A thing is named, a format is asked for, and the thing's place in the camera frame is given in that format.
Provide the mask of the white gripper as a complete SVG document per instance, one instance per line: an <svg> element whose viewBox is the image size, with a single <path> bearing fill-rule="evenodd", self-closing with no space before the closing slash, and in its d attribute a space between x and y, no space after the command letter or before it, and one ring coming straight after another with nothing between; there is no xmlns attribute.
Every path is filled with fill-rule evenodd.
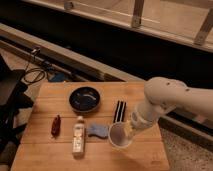
<svg viewBox="0 0 213 171"><path fill-rule="evenodd" d="M130 115L130 124L134 132L141 132L152 127L160 118L155 105L144 100L138 103Z"/></svg>

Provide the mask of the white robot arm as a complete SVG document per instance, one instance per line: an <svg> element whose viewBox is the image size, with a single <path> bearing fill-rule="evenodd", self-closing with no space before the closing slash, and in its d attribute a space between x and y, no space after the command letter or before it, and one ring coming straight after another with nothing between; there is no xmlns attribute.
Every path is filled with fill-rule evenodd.
<svg viewBox="0 0 213 171"><path fill-rule="evenodd" d="M176 108L213 120L213 90L188 87L175 79L153 77L145 82L144 99L131 114L131 128L135 132L146 130Z"/></svg>

